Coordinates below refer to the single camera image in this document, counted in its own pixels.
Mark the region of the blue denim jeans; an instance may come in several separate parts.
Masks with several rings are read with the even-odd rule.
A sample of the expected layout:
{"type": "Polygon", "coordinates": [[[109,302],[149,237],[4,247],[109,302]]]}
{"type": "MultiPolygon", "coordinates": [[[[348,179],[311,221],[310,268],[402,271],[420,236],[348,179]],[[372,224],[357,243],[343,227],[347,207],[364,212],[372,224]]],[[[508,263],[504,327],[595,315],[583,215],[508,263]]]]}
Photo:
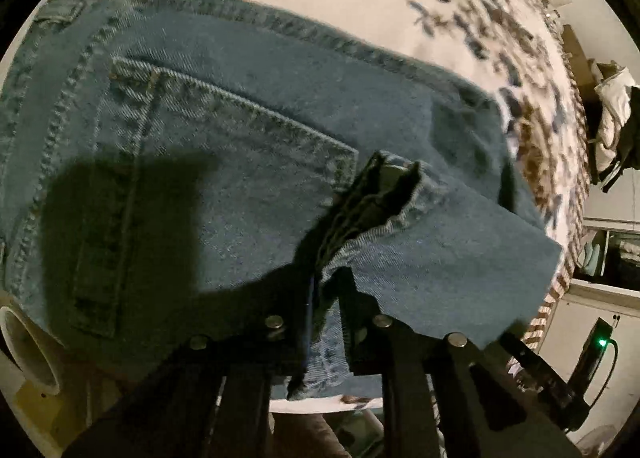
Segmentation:
{"type": "Polygon", "coordinates": [[[496,340],[559,261],[498,106],[441,68],[244,0],[49,0],[1,91],[1,285],[103,369],[279,315],[314,286],[288,397],[374,397],[333,274],[418,333],[496,340]]]}

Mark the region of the black device with green light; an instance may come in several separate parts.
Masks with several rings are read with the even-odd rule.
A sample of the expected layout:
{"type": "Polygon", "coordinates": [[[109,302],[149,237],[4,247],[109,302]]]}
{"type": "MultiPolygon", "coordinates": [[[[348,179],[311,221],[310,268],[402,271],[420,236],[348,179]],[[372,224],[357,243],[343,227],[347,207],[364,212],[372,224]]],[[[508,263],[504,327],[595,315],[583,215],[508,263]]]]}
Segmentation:
{"type": "Polygon", "coordinates": [[[598,403],[598,400],[600,400],[600,397],[608,386],[608,382],[611,381],[617,365],[618,356],[620,356],[620,347],[612,338],[612,334],[613,326],[605,322],[602,317],[599,317],[594,323],[585,344],[582,346],[582,353],[580,353],[577,365],[570,375],[570,380],[568,380],[570,389],[573,390],[576,396],[583,398],[591,382],[593,382],[594,376],[597,374],[606,351],[608,351],[608,348],[613,349],[614,355],[611,368],[597,396],[593,399],[592,403],[588,405],[589,408],[593,408],[593,406],[598,403]]]}

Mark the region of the white wardrobe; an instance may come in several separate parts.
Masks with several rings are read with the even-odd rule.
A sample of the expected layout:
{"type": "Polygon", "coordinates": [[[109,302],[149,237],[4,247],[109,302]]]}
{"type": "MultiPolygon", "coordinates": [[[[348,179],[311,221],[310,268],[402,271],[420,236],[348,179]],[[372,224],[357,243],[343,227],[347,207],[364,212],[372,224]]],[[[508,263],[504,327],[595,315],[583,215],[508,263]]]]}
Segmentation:
{"type": "MultiPolygon", "coordinates": [[[[587,199],[585,227],[605,233],[639,232],[639,172],[628,170],[611,191],[593,186],[587,199]]],[[[615,354],[608,348],[585,395],[594,403],[582,427],[568,437],[578,442],[600,426],[623,428],[639,400],[639,291],[616,282],[585,282],[574,278],[555,308],[540,355],[563,379],[570,378],[582,346],[596,320],[613,327],[615,354]]]]}

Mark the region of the white paper roll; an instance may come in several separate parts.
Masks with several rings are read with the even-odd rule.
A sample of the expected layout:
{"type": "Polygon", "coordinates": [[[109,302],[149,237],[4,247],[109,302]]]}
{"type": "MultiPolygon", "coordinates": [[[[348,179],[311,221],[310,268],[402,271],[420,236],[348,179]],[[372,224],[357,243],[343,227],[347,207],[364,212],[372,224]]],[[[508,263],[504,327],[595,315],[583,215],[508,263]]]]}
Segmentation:
{"type": "Polygon", "coordinates": [[[18,369],[40,392],[53,396],[62,392],[64,348],[4,291],[1,293],[1,336],[18,369]]]}

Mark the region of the clothes pile on chair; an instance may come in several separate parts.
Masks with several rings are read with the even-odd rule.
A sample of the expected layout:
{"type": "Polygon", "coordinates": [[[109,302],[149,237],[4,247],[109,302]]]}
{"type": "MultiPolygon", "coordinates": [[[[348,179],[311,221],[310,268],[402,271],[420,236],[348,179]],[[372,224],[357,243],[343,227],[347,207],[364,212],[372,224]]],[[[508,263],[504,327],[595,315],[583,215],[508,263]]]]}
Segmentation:
{"type": "Polygon", "coordinates": [[[607,193],[632,161],[639,143],[639,84],[616,61],[597,63],[602,79],[594,87],[601,105],[596,132],[590,137],[591,183],[607,193]]]}

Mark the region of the floral bed blanket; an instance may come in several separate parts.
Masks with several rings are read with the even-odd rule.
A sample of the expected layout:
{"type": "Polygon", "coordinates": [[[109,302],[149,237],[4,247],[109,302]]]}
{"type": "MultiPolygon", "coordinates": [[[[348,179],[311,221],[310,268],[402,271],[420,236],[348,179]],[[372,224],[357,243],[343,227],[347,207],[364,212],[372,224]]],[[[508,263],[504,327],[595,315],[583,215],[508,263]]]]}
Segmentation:
{"type": "Polygon", "coordinates": [[[584,109],[541,0],[254,0],[469,79],[500,107],[510,150],[562,252],[524,341],[539,348],[567,292],[588,193],[584,109]]]}

